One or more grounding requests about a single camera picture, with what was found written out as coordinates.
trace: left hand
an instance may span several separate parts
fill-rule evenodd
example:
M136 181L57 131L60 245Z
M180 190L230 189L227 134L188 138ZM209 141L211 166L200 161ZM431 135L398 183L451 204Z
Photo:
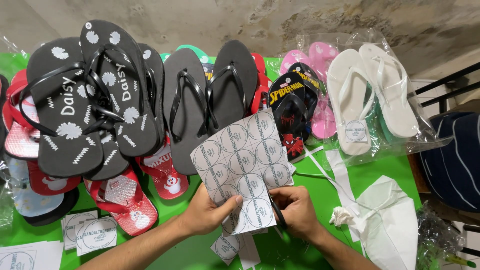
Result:
M201 183L185 212L178 216L178 222L188 236L211 233L241 202L242 197L236 195L217 207Z

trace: striped fabric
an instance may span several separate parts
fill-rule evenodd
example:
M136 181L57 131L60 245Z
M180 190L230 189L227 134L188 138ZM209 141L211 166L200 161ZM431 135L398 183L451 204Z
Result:
M446 205L480 213L480 114L451 112L431 119L446 146L420 153L426 184Z

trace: hand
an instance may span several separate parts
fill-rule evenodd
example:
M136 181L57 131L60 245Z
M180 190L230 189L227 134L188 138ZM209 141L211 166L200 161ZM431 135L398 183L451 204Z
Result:
M177 220L188 236L211 233L241 202L242 197L236 195L217 207L208 195L205 185L201 183L187 209Z
M281 209L288 232L293 236L311 242L327 232L318 222L312 199L304 186L275 188L270 190L270 195Z

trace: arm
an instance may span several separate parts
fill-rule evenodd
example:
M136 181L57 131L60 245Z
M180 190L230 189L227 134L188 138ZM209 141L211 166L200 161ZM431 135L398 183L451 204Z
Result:
M91 259L77 270L145 269L188 237L214 231L240 202L241 196L233 196L217 208L202 183L181 215Z
M380 270L360 253L331 235L317 220L308 190L285 186L270 190L282 209L288 232L308 241L320 251L335 270Z

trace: spider-man logo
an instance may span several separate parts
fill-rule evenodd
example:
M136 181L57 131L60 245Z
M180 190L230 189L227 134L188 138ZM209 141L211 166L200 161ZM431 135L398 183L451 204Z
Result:
M300 137L294 138L292 134L283 134L282 144L287 147L287 154L292 157L303 151L303 141L300 140Z
M287 123L289 126L293 124L293 121L295 120L295 116L293 114L291 116L281 116L280 119L282 120L282 125L287 127Z

